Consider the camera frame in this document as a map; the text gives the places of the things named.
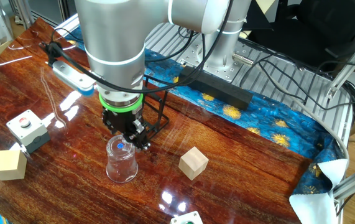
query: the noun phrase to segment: wooden cube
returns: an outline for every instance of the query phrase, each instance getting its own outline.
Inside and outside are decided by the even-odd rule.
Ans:
[[[21,150],[0,151],[0,180],[23,179],[27,158]]]
[[[193,180],[206,169],[208,161],[209,159],[194,147],[180,158],[178,168],[180,168],[190,180]]]

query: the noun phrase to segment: clear glass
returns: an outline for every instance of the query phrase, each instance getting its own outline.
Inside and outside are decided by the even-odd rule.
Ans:
[[[115,136],[108,141],[108,177],[117,183],[132,180],[139,170],[136,162],[136,147],[128,143],[122,135]]]

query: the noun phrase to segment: white cloth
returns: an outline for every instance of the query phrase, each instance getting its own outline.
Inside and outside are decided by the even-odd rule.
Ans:
[[[332,182],[332,190],[324,194],[292,195],[289,202],[302,224],[337,224],[333,189],[346,172],[347,159],[322,162],[318,167]]]

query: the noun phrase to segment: red button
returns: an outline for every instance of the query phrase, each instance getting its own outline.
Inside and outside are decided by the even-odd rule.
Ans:
[[[22,128],[26,128],[30,125],[30,121],[27,118],[21,118],[19,122]]]

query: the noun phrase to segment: glossy wood surface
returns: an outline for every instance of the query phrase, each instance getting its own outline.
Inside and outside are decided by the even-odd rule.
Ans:
[[[51,32],[39,19],[0,55],[0,150],[15,145],[6,122],[27,109],[50,123],[51,137],[31,154],[25,179],[0,181],[0,214],[13,223],[169,223],[198,211],[204,223],[300,223],[288,198],[311,160],[172,94],[170,124],[136,154],[136,178],[110,181],[98,96],[77,97],[45,64],[38,44]],[[59,41],[88,66],[83,51]],[[190,181],[178,162],[193,146],[210,161]]]

